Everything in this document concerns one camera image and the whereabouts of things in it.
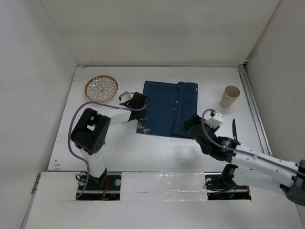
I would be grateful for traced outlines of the dark blue cloth placemat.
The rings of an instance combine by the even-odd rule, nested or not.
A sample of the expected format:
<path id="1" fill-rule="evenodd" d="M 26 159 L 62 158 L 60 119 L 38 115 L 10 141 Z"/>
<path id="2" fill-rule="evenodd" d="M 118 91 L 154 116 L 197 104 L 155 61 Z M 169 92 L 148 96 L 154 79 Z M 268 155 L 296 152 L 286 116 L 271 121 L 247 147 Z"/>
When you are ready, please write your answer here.
<path id="1" fill-rule="evenodd" d="M 145 117 L 138 121 L 136 133 L 192 138 L 190 131 L 183 131 L 183 126 L 197 114 L 198 84 L 146 81 L 143 94 L 150 100 Z"/>

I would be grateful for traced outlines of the floral plate with orange rim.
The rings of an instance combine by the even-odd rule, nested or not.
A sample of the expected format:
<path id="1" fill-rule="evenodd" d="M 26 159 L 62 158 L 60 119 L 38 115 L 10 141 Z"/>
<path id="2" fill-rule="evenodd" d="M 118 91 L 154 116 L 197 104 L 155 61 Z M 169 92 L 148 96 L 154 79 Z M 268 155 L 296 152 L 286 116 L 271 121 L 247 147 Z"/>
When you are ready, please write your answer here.
<path id="1" fill-rule="evenodd" d="M 112 99 L 117 91 L 117 81 L 107 75 L 93 77 L 86 83 L 84 88 L 85 96 L 94 102 L 106 102 Z"/>

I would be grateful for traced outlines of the black knife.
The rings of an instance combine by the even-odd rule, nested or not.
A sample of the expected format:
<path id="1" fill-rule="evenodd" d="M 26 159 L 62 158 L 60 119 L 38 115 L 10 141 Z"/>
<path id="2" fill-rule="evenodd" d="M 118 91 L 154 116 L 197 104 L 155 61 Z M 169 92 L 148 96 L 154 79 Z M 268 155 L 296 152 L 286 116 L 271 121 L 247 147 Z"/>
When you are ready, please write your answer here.
<path id="1" fill-rule="evenodd" d="M 235 119 L 232 120 L 232 133 L 233 133 L 233 138 L 236 142 L 238 142 L 237 138 L 237 129 L 236 129 L 236 122 Z"/>

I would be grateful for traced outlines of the beige paper cup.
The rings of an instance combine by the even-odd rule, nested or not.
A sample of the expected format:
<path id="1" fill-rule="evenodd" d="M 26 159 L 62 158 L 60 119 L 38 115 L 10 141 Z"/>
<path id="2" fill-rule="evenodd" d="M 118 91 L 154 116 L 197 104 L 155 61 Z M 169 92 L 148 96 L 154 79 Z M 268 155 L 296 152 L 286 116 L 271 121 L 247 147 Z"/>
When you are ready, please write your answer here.
<path id="1" fill-rule="evenodd" d="M 229 108 L 240 96 L 240 89 L 236 86 L 229 85 L 224 89 L 222 98 L 219 102 L 222 108 Z"/>

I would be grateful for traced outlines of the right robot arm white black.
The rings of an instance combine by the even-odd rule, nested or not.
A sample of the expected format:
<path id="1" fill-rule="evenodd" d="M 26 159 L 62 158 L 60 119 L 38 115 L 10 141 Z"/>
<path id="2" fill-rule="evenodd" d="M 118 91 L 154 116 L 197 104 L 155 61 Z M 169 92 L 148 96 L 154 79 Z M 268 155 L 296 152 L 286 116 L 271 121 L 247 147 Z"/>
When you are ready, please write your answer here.
<path id="1" fill-rule="evenodd" d="M 190 131 L 205 155 L 226 162 L 221 174 L 208 178 L 204 187 L 215 199 L 230 198 L 241 186 L 256 186 L 284 195 L 291 202 L 305 204 L 305 162 L 284 161 L 256 152 L 241 144 L 232 121 L 231 138 L 215 133 L 223 123 L 221 113 L 211 112 L 208 119 L 193 115 L 184 122 L 183 131 Z"/>

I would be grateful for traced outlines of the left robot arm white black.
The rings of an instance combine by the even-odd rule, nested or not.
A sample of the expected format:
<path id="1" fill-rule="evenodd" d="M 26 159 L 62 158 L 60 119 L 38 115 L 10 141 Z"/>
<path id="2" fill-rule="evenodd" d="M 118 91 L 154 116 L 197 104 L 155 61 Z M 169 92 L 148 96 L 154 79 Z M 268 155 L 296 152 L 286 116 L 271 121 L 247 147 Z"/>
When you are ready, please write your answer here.
<path id="1" fill-rule="evenodd" d="M 146 104 L 150 101 L 148 96 L 139 92 L 124 92 L 119 96 L 119 99 L 121 100 L 125 95 L 130 95 L 131 99 L 118 106 L 95 101 L 82 104 L 73 115 L 69 126 L 68 149 L 74 157 L 86 165 L 87 172 L 84 184 L 90 183 L 95 189 L 103 188 L 107 181 L 107 169 L 102 162 L 101 148 L 105 145 L 109 127 L 140 120 L 147 113 Z M 88 107 L 84 109 L 77 124 L 74 125 L 78 112 L 89 104 L 103 106 L 106 111 L 100 114 Z"/>

